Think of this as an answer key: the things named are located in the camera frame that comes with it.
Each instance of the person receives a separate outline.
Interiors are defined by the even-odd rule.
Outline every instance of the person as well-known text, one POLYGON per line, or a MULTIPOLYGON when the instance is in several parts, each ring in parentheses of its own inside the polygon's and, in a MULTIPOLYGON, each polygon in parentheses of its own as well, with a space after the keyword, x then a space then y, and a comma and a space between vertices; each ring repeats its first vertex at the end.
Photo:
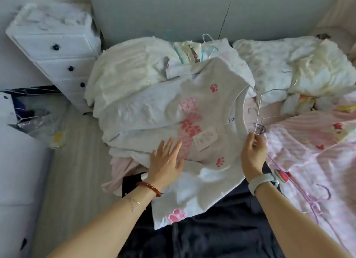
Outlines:
MULTIPOLYGON (((179 141, 171 151, 172 143, 172 138, 166 145, 162 141, 151 154, 145 182, 158 191, 177 180, 183 170, 184 161, 176 164, 182 142, 179 141)), ((264 139, 249 134, 241 154, 242 168, 248 182, 262 174, 266 157, 264 139)), ((255 195, 287 258, 350 257, 315 222, 297 210, 271 182, 260 184, 255 189, 255 195)), ((48 258, 116 257, 138 218, 155 196, 155 191, 139 185, 55 249, 48 258)))

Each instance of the hand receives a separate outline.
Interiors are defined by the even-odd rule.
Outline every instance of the hand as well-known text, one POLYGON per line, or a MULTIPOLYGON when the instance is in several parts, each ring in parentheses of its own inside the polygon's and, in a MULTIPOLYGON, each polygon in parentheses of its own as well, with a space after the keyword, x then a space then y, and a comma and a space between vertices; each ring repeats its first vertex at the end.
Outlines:
POLYGON ((170 138, 166 146, 162 141, 157 150, 151 154, 149 174, 145 182, 157 188, 160 192, 175 182, 183 171, 184 160, 180 160, 176 166, 177 155, 182 141, 178 141, 171 154, 173 139, 170 138))
POLYGON ((267 147, 262 136, 249 133, 243 151, 241 153, 241 163, 246 180, 251 180, 262 175, 262 166, 267 157, 267 147))

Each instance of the wooden floor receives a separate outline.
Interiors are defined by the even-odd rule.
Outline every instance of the wooden floor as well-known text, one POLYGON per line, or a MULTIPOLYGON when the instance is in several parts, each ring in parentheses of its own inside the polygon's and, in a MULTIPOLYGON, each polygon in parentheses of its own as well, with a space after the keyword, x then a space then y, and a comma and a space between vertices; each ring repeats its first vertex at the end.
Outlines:
POLYGON ((31 258, 46 257, 118 199, 101 190, 111 179, 111 157, 98 120, 70 105, 61 128, 66 145, 54 150, 31 258))

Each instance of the white watch band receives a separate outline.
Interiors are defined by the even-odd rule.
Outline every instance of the white watch band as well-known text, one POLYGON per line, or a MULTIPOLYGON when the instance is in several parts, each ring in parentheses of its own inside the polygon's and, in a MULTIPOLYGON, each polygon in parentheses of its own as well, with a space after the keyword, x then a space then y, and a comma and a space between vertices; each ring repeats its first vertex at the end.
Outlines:
POLYGON ((271 173, 268 174, 263 174, 260 175, 259 177, 254 178, 253 180, 251 180, 251 182, 248 185, 248 189, 250 190, 250 192, 252 193, 252 195, 255 195, 255 190, 257 188, 258 185, 262 184, 263 182, 272 182, 272 184, 277 188, 279 185, 279 181, 278 179, 271 173))

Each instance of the black fabric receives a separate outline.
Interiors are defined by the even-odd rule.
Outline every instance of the black fabric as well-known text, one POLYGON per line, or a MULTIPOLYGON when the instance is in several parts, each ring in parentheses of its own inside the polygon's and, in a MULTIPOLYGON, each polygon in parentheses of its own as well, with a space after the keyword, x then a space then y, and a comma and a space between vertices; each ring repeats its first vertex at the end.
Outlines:
MULTIPOLYGON (((263 167, 270 173, 269 167, 263 167)), ((129 193, 140 175, 125 177, 129 193)), ((207 212, 154 230, 151 204, 132 230, 122 258, 284 257, 265 214, 244 180, 207 212)))

